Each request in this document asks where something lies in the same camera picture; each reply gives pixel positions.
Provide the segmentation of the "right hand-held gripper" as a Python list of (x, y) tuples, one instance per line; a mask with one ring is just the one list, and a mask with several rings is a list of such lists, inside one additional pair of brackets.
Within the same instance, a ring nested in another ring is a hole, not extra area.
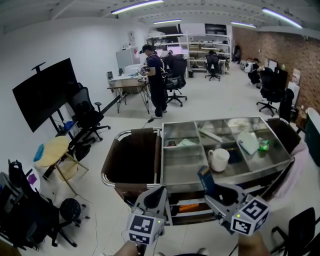
[(270, 212), (268, 202), (234, 184), (215, 185), (211, 196), (204, 196), (204, 202), (230, 234), (253, 235), (266, 222)]

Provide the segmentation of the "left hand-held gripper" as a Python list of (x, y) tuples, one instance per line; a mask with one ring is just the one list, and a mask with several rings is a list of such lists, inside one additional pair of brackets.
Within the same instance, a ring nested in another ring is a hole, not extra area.
[(157, 186), (140, 194), (127, 222), (128, 240), (152, 245), (163, 234), (167, 220), (167, 189)]

